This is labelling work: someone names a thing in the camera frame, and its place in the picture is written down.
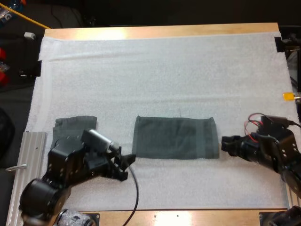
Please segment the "table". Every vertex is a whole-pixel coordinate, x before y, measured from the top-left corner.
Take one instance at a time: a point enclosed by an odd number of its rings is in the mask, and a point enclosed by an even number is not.
[[[212,24],[185,26],[72,28],[45,30],[45,36],[62,40],[123,40],[174,36],[278,32],[277,23]],[[140,210],[129,226],[258,226],[260,211],[277,210]],[[130,211],[100,211],[101,226],[122,225]]]

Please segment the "yellow tag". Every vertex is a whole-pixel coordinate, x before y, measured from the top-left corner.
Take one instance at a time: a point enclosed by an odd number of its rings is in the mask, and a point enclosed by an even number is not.
[[[293,93],[283,93],[284,100],[295,100],[295,96]]]

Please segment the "folded gray cloth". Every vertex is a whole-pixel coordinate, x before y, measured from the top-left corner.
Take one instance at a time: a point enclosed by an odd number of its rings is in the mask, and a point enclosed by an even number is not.
[[[76,137],[80,139],[85,129],[96,129],[96,122],[97,118],[95,116],[76,116],[56,119],[50,149],[55,146],[55,143],[60,138]]]
[[[217,159],[214,119],[137,116],[132,153],[151,159]]]

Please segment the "wooden table edge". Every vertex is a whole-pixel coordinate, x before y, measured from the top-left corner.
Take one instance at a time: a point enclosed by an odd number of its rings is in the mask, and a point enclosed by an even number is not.
[[[125,40],[278,31],[279,29],[277,23],[204,24],[149,27],[46,29],[45,36],[62,40]]]

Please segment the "metal frame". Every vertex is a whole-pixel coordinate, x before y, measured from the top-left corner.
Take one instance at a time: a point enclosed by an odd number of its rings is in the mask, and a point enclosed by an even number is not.
[[[42,157],[46,141],[45,132],[24,132],[21,142],[18,165],[7,171],[16,172],[6,226],[22,226],[19,202],[25,186],[34,178],[40,177]]]
[[[287,184],[285,184],[287,201],[288,201],[288,209],[293,206],[300,206],[301,199],[289,188]]]

